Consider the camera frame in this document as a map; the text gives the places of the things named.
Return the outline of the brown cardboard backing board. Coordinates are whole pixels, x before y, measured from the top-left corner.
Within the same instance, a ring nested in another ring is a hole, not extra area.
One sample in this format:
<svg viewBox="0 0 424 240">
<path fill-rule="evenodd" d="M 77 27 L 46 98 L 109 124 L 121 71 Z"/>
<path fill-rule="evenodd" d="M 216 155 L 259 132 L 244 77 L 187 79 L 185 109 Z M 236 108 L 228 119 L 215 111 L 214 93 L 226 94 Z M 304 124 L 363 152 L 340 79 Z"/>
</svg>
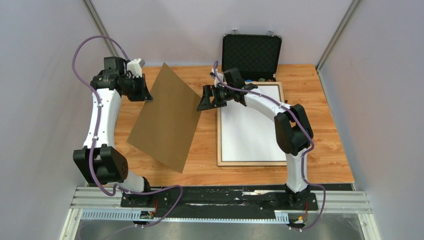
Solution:
<svg viewBox="0 0 424 240">
<path fill-rule="evenodd" d="M 200 119 L 201 97 L 166 63 L 162 65 L 127 142 L 182 173 Z"/>
</svg>

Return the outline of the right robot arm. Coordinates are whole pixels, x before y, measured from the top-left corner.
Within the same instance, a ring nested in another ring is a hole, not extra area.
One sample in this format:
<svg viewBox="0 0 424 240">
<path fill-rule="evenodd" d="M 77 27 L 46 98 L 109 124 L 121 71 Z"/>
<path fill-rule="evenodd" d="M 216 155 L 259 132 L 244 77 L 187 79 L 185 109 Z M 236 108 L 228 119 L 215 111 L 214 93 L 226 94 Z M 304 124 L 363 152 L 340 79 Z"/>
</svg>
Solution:
<svg viewBox="0 0 424 240">
<path fill-rule="evenodd" d="M 213 67 L 213 84 L 203 86 L 198 112 L 227 106 L 234 101 L 267 117 L 274 124 L 276 144 L 287 155 L 285 201 L 298 209 L 310 194 L 306 173 L 307 154 L 315 145 L 314 133 L 304 107 L 289 105 L 264 93 L 256 84 L 246 83 L 237 68 L 223 73 Z"/>
</svg>

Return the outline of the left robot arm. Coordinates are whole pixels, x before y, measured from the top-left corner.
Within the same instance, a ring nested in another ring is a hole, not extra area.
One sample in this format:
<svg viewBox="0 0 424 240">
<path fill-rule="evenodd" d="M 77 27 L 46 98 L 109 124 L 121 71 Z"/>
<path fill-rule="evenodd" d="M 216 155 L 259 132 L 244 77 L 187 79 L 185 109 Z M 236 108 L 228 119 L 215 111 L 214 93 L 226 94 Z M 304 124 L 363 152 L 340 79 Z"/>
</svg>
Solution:
<svg viewBox="0 0 424 240">
<path fill-rule="evenodd" d="M 142 71 L 145 61 L 111 56 L 104 58 L 103 63 L 104 69 L 89 83 L 94 91 L 88 134 L 72 158 L 89 184 L 118 185 L 123 192 L 135 192 L 135 202 L 146 207 L 153 201 L 148 180 L 129 170 L 127 159 L 115 146 L 122 98 L 126 96 L 131 102 L 153 100 Z"/>
</svg>

